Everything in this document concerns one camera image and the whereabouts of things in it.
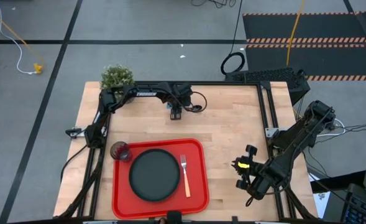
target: circular cable loop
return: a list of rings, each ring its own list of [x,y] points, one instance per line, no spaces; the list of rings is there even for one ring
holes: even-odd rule
[[[242,54],[241,52],[235,52],[235,53],[232,53],[232,54],[229,54],[226,59],[224,59],[224,61],[222,61],[222,64],[220,66],[220,70],[221,70],[221,73],[223,75],[226,75],[226,71],[224,71],[224,65],[226,64],[226,62],[232,58],[233,56],[239,56],[240,57],[240,65],[238,66],[237,69],[235,69],[234,71],[232,72],[239,72],[245,65],[245,56],[244,54]]]

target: potted plant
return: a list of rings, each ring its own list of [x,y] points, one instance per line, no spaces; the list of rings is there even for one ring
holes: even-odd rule
[[[121,87],[123,85],[133,85],[133,73],[130,69],[121,65],[108,65],[104,68],[105,71],[101,74],[101,89],[112,87]],[[123,97],[123,91],[115,92],[116,100],[119,101]],[[131,98],[126,103],[131,103],[134,98]]]

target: wooden table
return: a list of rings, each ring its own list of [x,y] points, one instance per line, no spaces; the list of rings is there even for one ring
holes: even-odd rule
[[[192,89],[206,96],[208,108],[202,113],[184,111],[180,121],[170,121],[170,111],[166,110],[165,105],[157,98],[136,98],[133,103],[124,105],[112,115],[95,219],[117,219],[111,208],[113,159],[109,155],[110,145],[116,141],[142,142],[195,138],[204,148],[210,201],[203,212],[184,215],[183,219],[228,221],[231,220],[231,216],[236,215],[241,221],[278,220],[273,195],[265,196],[261,201],[254,200],[250,207],[245,207],[250,195],[235,187],[239,176],[230,166],[232,160],[245,154],[247,144],[258,148],[255,161],[265,162],[268,159],[256,86],[207,85],[193,86]],[[272,94],[279,126],[289,128],[295,123],[295,117],[286,83],[272,83]],[[92,122],[98,105],[98,95],[99,83],[87,82],[76,126],[86,127]],[[267,95],[263,95],[268,111],[268,124],[272,127]],[[194,104],[203,102],[198,95],[193,95],[192,101]],[[73,140],[68,157],[84,145],[84,138]],[[85,150],[66,168],[54,215],[61,214],[80,191],[88,151]],[[317,216],[306,163],[302,155],[295,160],[291,188],[303,205]],[[91,197],[92,194],[89,192],[86,214]],[[284,194],[281,197],[285,216],[288,217],[286,197]]]

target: floor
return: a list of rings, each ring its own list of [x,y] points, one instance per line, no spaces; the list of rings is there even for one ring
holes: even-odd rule
[[[32,45],[46,62],[41,75],[20,74],[15,68],[18,49],[12,44],[0,44],[0,216],[23,152],[27,145],[33,145],[25,174],[19,177],[22,182],[9,222],[52,217],[59,175],[70,145],[64,130],[75,124],[84,83],[100,80],[104,66],[126,65],[132,69],[136,80],[224,78],[219,65],[230,50],[229,44],[181,45],[178,41],[162,44],[162,41],[147,40],[207,40],[202,43],[213,43],[213,39],[231,40],[238,4],[216,9],[210,2],[194,7],[190,0],[83,0],[71,40],[143,41],[119,45],[73,44],[68,45],[62,55],[60,47],[76,2],[0,0],[4,20],[21,37],[59,40]],[[296,12],[300,2],[244,0],[242,12]],[[366,0],[350,0],[350,3],[355,11],[366,11]],[[347,9],[343,0],[307,0],[304,11],[347,12]],[[237,39],[245,39],[242,19]],[[236,45],[234,51],[243,47]],[[57,61],[60,56],[63,56],[62,62]],[[37,59],[24,49],[21,68],[31,70],[35,62]],[[229,62],[226,70],[238,63]],[[57,69],[53,71],[55,64],[60,66],[58,73]],[[46,104],[42,99],[49,83],[54,86]],[[336,109],[337,117],[345,125],[366,123],[366,82],[309,84],[311,91],[304,99],[304,107],[313,100],[321,100]],[[44,114],[40,123],[41,116],[37,115],[41,112]],[[33,128],[38,128],[38,133],[30,138]],[[317,144],[311,151],[330,176],[363,170],[366,167],[366,131]],[[310,158],[308,160],[320,168]]]

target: silver fork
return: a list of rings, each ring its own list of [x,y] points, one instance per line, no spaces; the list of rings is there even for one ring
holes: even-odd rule
[[[190,186],[188,185],[187,172],[185,169],[187,167],[187,161],[185,159],[185,155],[180,156],[180,161],[181,161],[181,167],[183,168],[184,171],[185,197],[191,197]]]

